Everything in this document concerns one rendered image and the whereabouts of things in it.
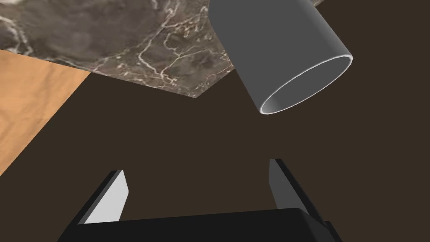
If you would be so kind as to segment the grey cylindrical cup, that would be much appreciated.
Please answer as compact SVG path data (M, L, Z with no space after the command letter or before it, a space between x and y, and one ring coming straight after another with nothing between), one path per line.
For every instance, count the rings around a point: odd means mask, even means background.
M262 114L312 97L353 61L311 0L210 0L208 16Z

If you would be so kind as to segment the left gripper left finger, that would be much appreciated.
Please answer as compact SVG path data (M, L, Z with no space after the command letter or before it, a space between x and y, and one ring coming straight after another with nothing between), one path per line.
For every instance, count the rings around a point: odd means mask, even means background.
M113 171L90 200L78 224L119 221L128 197L128 185L123 170Z

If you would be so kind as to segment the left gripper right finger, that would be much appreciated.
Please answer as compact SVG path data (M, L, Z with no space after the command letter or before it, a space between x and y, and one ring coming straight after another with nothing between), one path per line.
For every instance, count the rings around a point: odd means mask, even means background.
M269 161L268 181L278 209L299 208L323 226L327 225L282 159Z

